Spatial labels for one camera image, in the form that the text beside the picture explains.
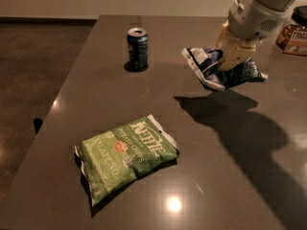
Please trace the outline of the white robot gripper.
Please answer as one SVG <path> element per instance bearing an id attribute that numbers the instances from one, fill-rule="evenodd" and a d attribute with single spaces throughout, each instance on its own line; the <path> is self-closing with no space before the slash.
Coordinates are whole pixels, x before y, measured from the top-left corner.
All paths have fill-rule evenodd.
<path id="1" fill-rule="evenodd" d="M 216 48 L 223 52 L 219 71 L 249 59 L 258 39 L 269 37 L 287 16 L 288 0 L 234 0 L 221 27 Z"/>

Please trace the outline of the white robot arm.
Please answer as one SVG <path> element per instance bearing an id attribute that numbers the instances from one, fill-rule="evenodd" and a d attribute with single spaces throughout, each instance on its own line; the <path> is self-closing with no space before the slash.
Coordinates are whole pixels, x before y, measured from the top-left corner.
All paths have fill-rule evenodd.
<path id="1" fill-rule="evenodd" d="M 228 71 L 250 58 L 256 44 L 270 37 L 287 18 L 295 0 L 234 0 L 216 47 L 223 51 L 219 70 Z"/>

